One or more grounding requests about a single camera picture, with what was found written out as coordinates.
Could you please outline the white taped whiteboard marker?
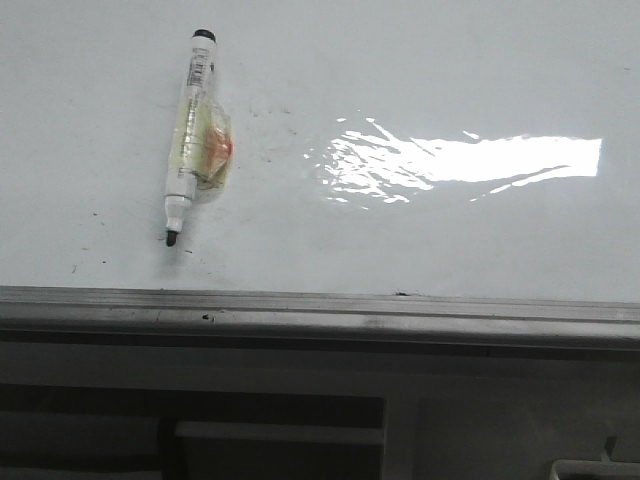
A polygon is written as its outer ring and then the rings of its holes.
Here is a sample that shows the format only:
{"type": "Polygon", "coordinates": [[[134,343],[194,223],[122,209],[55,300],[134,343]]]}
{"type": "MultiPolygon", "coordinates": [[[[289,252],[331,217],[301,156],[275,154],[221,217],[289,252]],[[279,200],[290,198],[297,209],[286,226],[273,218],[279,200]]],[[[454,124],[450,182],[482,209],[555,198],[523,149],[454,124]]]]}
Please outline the white taped whiteboard marker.
{"type": "Polygon", "coordinates": [[[169,247],[183,231],[197,192],[222,188],[231,164],[230,117],[214,97],[216,51],[213,32],[193,33],[168,155],[164,208],[169,247]]]}

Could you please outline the dark framed cabinet below board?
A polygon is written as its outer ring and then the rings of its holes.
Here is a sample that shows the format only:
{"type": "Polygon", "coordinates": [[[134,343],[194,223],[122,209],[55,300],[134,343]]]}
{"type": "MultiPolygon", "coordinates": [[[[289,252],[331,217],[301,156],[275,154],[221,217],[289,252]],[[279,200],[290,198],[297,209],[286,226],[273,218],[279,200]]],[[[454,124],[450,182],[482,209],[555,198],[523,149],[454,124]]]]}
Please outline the dark framed cabinet below board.
{"type": "Polygon", "coordinates": [[[376,479],[375,397],[5,384],[5,479],[376,479]]]}

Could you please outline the white tray corner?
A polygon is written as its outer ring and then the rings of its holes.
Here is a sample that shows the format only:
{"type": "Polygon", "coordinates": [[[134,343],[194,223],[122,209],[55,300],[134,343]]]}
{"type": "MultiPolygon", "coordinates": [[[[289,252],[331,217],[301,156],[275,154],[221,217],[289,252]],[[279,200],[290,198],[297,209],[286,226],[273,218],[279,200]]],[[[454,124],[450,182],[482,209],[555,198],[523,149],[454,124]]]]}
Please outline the white tray corner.
{"type": "Polygon", "coordinates": [[[612,458],[617,437],[606,439],[599,460],[559,459],[551,465],[549,480],[622,480],[638,479],[638,462],[618,462],[612,458]]]}

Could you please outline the white whiteboard with aluminium frame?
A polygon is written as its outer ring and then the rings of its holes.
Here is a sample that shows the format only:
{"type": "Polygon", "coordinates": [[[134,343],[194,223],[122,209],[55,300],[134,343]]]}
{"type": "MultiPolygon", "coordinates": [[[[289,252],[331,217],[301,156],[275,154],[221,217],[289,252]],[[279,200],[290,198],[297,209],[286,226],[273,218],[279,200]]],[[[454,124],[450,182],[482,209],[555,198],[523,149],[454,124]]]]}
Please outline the white whiteboard with aluminium frame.
{"type": "Polygon", "coordinates": [[[1,325],[639,346],[635,1],[5,1],[1,325]],[[225,184],[165,243],[190,39],[225,184]]]}

